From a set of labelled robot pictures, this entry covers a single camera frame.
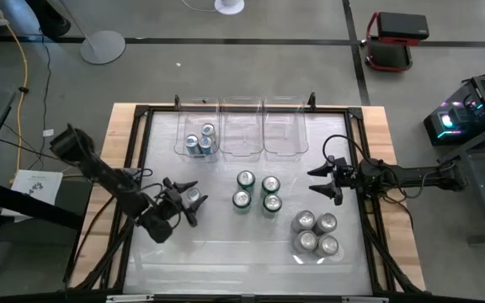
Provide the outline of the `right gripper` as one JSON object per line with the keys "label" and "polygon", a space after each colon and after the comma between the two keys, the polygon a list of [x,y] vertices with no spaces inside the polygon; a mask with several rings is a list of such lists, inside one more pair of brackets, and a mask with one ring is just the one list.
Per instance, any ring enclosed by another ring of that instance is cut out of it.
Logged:
{"label": "right gripper", "polygon": [[310,185],[309,189],[332,199],[335,205],[343,203],[343,192],[341,188],[355,189],[360,185],[358,172],[353,167],[345,167],[344,157],[335,158],[328,156],[325,163],[318,168],[307,172],[310,176],[328,176],[335,169],[334,182],[319,185]]}

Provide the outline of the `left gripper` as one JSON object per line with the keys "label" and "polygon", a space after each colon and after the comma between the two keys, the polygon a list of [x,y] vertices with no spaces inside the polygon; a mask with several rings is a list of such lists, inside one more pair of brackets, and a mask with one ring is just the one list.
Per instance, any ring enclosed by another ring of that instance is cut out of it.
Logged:
{"label": "left gripper", "polygon": [[192,202],[189,207],[186,207],[183,204],[181,194],[194,187],[197,183],[197,181],[189,183],[177,183],[172,182],[169,178],[165,178],[163,180],[164,189],[157,195],[160,199],[157,213],[158,218],[161,221],[168,221],[173,216],[183,213],[189,225],[191,227],[196,227],[198,225],[196,212],[208,199],[208,196],[205,195],[199,197],[195,202]]}

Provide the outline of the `white blue Spindrift can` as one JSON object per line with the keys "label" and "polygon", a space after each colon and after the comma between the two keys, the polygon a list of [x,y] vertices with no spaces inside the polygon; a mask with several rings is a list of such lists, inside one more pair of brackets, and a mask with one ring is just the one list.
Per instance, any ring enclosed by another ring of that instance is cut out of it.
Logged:
{"label": "white blue Spindrift can", "polygon": [[331,235],[322,235],[317,239],[315,254],[322,257],[336,255],[339,250],[338,240]]}
{"label": "white blue Spindrift can", "polygon": [[292,231],[296,233],[311,230],[314,225],[315,215],[310,210],[299,211],[290,224]]}
{"label": "white blue Spindrift can", "polygon": [[323,213],[318,218],[316,218],[316,222],[312,231],[321,236],[323,234],[328,234],[332,231],[335,231],[338,226],[338,220],[334,214],[331,213]]}
{"label": "white blue Spindrift can", "polygon": [[297,253],[311,253],[318,244],[317,235],[313,231],[304,230],[295,235],[292,246]]}

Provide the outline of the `green Sprite can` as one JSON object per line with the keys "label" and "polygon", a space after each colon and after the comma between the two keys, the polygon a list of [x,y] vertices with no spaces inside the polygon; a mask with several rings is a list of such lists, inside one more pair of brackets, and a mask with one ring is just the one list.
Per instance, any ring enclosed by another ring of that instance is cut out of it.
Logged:
{"label": "green Sprite can", "polygon": [[282,198],[277,194],[268,194],[262,203],[263,214],[266,217],[274,217],[281,210],[283,205]]}
{"label": "green Sprite can", "polygon": [[262,180],[261,189],[264,195],[276,194],[280,190],[280,181],[273,175],[266,176]]}
{"label": "green Sprite can", "polygon": [[247,213],[252,202],[251,194],[245,190],[238,190],[232,196],[232,204],[237,213]]}
{"label": "green Sprite can", "polygon": [[243,170],[237,175],[237,185],[241,190],[252,192],[256,178],[249,170]]}

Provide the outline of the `glossy white table board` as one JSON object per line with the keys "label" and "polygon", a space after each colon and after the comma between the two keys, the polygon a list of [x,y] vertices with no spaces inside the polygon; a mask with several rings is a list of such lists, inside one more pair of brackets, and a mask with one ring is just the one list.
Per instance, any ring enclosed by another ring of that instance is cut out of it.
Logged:
{"label": "glossy white table board", "polygon": [[[368,295],[369,269],[362,239],[356,193],[344,190],[336,205],[312,191],[321,179],[309,175],[326,155],[348,157],[344,117],[340,114],[310,114],[306,117],[309,148],[298,160],[256,162],[242,159],[214,162],[183,157],[174,150],[179,118],[157,113],[147,148],[146,166],[152,176],[146,191],[154,195],[158,184],[195,182],[206,201],[198,209],[196,227],[185,218],[173,218],[173,235],[154,242],[142,228],[131,240],[125,274],[127,294],[250,294],[250,295]],[[276,215],[266,215],[259,193],[248,210],[232,203],[237,174],[247,169],[257,179],[272,175],[280,180],[283,206]],[[301,210],[316,215],[329,212],[338,220],[334,237],[338,253],[320,258],[300,254],[292,246],[291,227]]]}

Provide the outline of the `clear plastic bin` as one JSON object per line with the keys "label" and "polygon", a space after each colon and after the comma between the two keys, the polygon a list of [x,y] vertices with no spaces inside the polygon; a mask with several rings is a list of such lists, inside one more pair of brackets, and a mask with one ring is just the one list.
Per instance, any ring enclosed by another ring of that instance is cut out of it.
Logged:
{"label": "clear plastic bin", "polygon": [[220,150],[225,160],[256,162],[263,149],[263,100],[248,96],[224,98]]}
{"label": "clear plastic bin", "polygon": [[297,96],[264,100],[264,149],[268,161],[295,162],[307,152],[305,107]]}
{"label": "clear plastic bin", "polygon": [[[194,97],[181,98],[181,109],[174,151],[186,162],[215,162],[218,159],[221,143],[221,106],[217,98]],[[212,123],[216,128],[216,139],[213,152],[210,155],[190,155],[185,148],[184,139],[187,135],[202,137],[201,127],[204,123]]]}

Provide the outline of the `red black rolling stool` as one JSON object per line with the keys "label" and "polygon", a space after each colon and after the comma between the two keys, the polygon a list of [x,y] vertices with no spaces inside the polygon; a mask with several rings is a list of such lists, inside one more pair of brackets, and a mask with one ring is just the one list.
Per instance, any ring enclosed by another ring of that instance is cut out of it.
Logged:
{"label": "red black rolling stool", "polygon": [[365,48],[365,64],[382,72],[405,72],[413,64],[410,47],[429,38],[425,15],[374,12],[360,46]]}

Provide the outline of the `printed white paper sheet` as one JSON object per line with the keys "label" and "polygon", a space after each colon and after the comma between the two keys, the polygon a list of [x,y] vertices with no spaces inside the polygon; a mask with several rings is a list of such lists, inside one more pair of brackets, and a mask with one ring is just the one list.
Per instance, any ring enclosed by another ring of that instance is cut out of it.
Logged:
{"label": "printed white paper sheet", "polygon": [[34,170],[19,170],[11,190],[54,205],[61,186],[63,173]]}

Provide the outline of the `black RGB computer case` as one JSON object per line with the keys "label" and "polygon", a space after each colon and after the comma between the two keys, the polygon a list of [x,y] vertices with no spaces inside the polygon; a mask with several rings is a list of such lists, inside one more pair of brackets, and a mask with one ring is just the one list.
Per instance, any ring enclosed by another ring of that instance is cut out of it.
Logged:
{"label": "black RGB computer case", "polygon": [[485,131],[485,76],[468,79],[424,119],[434,146],[460,145]]}

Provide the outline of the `grey round lamp base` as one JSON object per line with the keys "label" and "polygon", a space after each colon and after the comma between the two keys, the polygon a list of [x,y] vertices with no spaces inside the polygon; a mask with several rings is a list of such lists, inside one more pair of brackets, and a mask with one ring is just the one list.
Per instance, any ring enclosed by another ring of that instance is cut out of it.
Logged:
{"label": "grey round lamp base", "polygon": [[85,62],[92,65],[105,65],[115,61],[124,53],[126,42],[120,33],[112,30],[101,30],[88,34],[75,18],[72,10],[68,8],[65,0],[58,0],[58,2],[84,38],[80,48],[80,56]]}

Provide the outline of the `white round fan base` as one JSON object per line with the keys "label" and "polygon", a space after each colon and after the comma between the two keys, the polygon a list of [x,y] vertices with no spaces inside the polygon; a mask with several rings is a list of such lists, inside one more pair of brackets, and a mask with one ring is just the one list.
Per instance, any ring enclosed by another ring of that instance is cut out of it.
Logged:
{"label": "white round fan base", "polygon": [[215,10],[224,15],[241,13],[245,7],[244,0],[215,0]]}

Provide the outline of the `person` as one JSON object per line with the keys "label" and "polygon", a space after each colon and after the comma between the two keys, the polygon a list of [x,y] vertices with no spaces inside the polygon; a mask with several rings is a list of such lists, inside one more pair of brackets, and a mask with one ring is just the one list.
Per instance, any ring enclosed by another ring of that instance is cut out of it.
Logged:
{"label": "person", "polygon": [[53,4],[54,0],[0,0],[0,35],[8,26],[18,29],[36,23],[37,29],[49,38],[69,32],[71,21]]}

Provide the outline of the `black aluminium table frame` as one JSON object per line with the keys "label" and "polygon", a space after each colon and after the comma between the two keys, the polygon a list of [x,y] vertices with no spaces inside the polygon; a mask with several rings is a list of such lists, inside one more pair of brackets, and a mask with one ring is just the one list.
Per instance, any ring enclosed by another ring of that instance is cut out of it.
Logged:
{"label": "black aluminium table frame", "polygon": [[[175,105],[170,103],[114,104],[104,146],[100,152],[101,158],[116,167],[137,167],[139,157],[143,153],[136,149],[145,143],[145,113],[148,110],[156,113],[174,109]],[[317,106],[317,112],[320,114],[330,114],[333,111],[348,114],[351,128],[355,131],[354,139],[367,154],[391,163],[397,161],[386,111],[383,107]],[[370,212],[368,218],[372,226],[384,229],[383,242],[387,244],[389,253],[395,258],[400,269],[415,286],[425,290],[424,276],[406,203],[393,204],[382,199],[378,203],[366,202],[365,206]],[[100,260],[107,249],[112,231],[118,231],[121,228],[120,220],[123,217],[116,204],[108,206],[99,215],[93,226],[93,234],[89,236],[83,251],[77,255],[76,265],[68,280],[71,287],[81,283],[93,270],[94,263]]]}

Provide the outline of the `silver bracket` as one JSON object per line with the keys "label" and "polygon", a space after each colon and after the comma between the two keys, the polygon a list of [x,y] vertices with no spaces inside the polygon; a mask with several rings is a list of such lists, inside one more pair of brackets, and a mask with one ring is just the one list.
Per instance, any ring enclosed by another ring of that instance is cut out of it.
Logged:
{"label": "silver bracket", "polygon": [[154,301],[154,295],[108,295],[105,303],[146,303]]}
{"label": "silver bracket", "polygon": [[374,296],[342,296],[341,303],[389,303],[389,299]]}

